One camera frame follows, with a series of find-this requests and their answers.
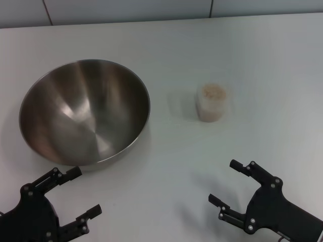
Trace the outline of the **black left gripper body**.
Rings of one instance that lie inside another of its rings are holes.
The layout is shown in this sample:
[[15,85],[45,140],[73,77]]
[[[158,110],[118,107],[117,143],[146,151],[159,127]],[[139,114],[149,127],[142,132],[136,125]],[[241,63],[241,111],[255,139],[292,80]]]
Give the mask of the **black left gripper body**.
[[18,205],[1,215],[1,241],[59,241],[58,217],[32,184],[22,186]]

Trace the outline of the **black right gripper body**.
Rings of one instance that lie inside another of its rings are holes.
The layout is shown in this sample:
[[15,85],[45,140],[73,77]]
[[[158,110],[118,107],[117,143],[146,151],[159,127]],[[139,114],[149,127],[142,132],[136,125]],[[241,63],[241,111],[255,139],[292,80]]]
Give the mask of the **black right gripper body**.
[[267,228],[288,241],[320,241],[322,220],[288,201],[282,186],[274,177],[256,190],[246,209],[244,231],[254,234]]

